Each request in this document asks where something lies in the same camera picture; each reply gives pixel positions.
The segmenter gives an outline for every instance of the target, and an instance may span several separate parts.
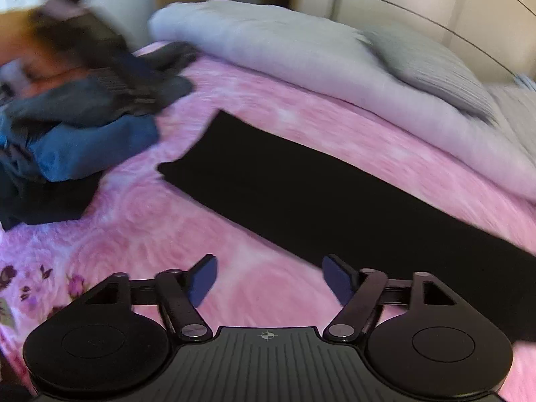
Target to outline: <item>floral pattern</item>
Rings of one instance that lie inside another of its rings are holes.
[[[340,306],[320,271],[216,215],[168,185],[158,164],[179,158],[217,109],[359,167],[444,212],[536,252],[536,213],[453,157],[379,117],[333,98],[203,57],[184,74],[196,91],[157,118],[161,141],[108,171],[81,220],[0,230],[0,347],[29,383],[21,350],[47,317],[114,272],[152,278],[218,256],[216,284],[199,308],[221,325],[315,325]],[[136,311],[159,320],[155,307]],[[396,313],[388,309],[384,318]],[[536,346],[518,343],[501,390],[536,401]]]

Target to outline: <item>beige headboard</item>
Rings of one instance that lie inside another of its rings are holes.
[[[360,28],[397,21],[449,47],[486,82],[536,76],[536,0],[292,0]]]

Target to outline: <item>pile of clothes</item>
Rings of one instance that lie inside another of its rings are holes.
[[[140,56],[154,77],[156,109],[118,102],[92,75],[28,99],[11,99],[4,91],[0,108],[3,229],[79,219],[104,170],[158,141],[152,113],[192,91],[192,83],[177,74],[197,56],[194,47],[182,42]]]

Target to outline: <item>bed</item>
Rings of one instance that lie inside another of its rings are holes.
[[[109,170],[81,220],[0,232],[0,348],[26,384],[21,349],[29,332],[114,272],[152,278],[216,255],[219,278],[199,309],[213,329],[323,329],[338,312],[340,305],[318,268],[216,215],[156,171],[158,164],[181,157],[218,109],[343,159],[536,252],[536,213],[527,199],[379,116],[210,55],[183,75],[196,91],[158,116],[161,141]],[[137,311],[157,319],[151,307]],[[396,313],[388,309],[383,318]],[[500,394],[509,402],[534,401],[536,345],[517,343],[514,349],[514,365]]]

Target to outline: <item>floral bedsheet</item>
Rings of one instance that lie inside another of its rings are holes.
[[[218,256],[219,278],[199,308],[213,329],[323,329],[338,312],[317,268],[192,201],[156,171],[200,137],[217,109],[341,158],[536,252],[534,207],[379,117],[211,57],[184,75],[196,91],[157,118],[161,141],[106,173],[81,220],[0,230],[0,348],[26,383],[21,350],[27,335],[113,272],[152,278],[189,268],[205,254]],[[154,307],[137,311],[158,319]],[[515,345],[501,395],[536,401],[535,345]]]

